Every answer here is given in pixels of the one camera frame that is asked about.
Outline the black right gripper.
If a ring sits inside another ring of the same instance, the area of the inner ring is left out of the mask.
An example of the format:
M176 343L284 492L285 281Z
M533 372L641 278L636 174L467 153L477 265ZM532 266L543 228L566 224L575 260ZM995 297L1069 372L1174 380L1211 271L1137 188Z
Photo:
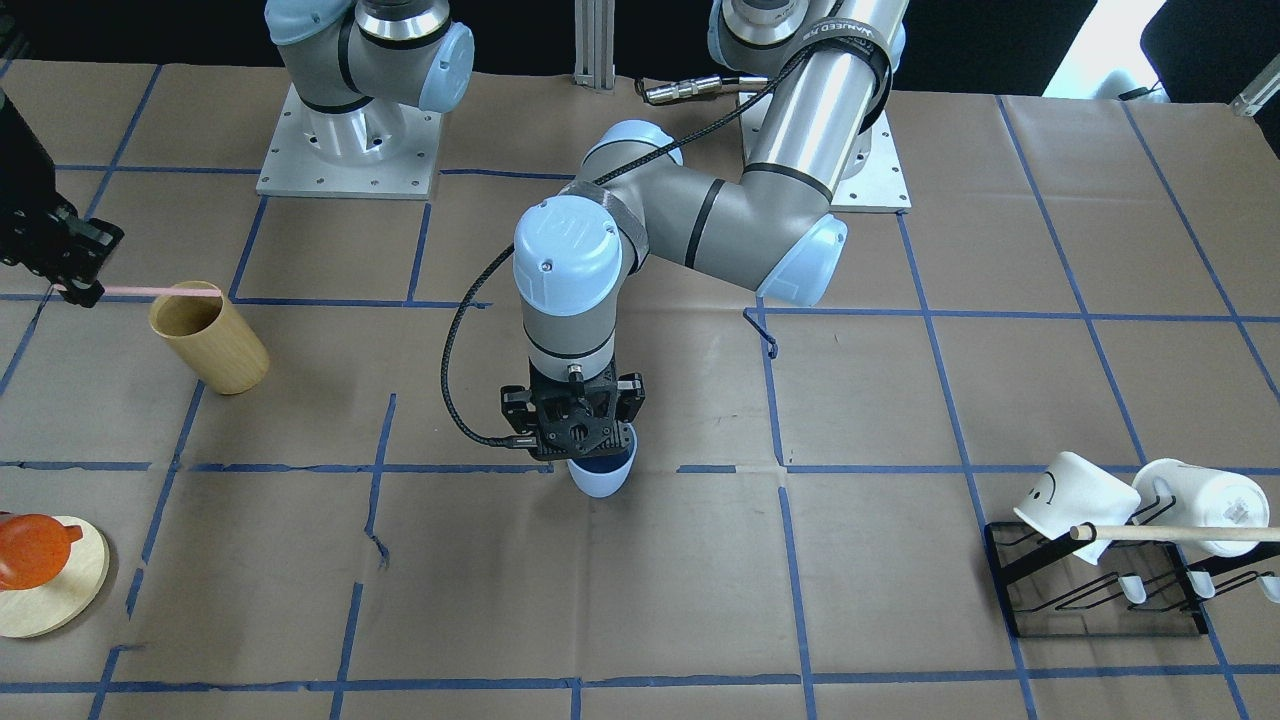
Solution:
M95 307L105 288L99 273L124 231L79 217L58 192L55 165L13 100L1 95L1 260L52 284L81 307Z

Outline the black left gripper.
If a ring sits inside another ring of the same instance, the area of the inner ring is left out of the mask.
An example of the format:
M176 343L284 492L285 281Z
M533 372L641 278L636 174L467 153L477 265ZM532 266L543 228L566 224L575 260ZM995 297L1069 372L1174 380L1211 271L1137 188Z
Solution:
M515 436L504 441L539 461L602 457L634 448L630 423L646 397L643 375L618 375L608 365L598 375L580 372L554 380L530 366L527 388L503 386L500 409Z

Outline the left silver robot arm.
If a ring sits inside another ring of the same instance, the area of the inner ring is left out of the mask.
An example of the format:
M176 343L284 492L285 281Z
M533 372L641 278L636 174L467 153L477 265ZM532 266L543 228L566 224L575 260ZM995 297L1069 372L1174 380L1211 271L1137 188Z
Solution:
M522 304L529 387L507 386L512 434L485 445L539 461L631 450L643 378L614 365L627 278L664 259L754 293L812 306L847 227L833 205L859 138L893 85L905 1L718 1L716 60L765 77L768 101L739 181L687 167L645 120L612 127L573 181L530 208L500 254Z

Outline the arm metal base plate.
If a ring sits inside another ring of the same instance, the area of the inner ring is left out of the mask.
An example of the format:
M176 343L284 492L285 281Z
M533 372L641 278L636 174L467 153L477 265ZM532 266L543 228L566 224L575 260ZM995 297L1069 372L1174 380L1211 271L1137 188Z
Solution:
M773 131L768 122L771 101L772 97L763 97L740 117L746 164L781 160L819 181L832 181L832 211L910 211L911 193L887 114L846 141L846 131L823 131L791 110L782 114L783 128Z
M443 119L380 99L326 114L289 88L256 190L275 197L425 201L436 177Z

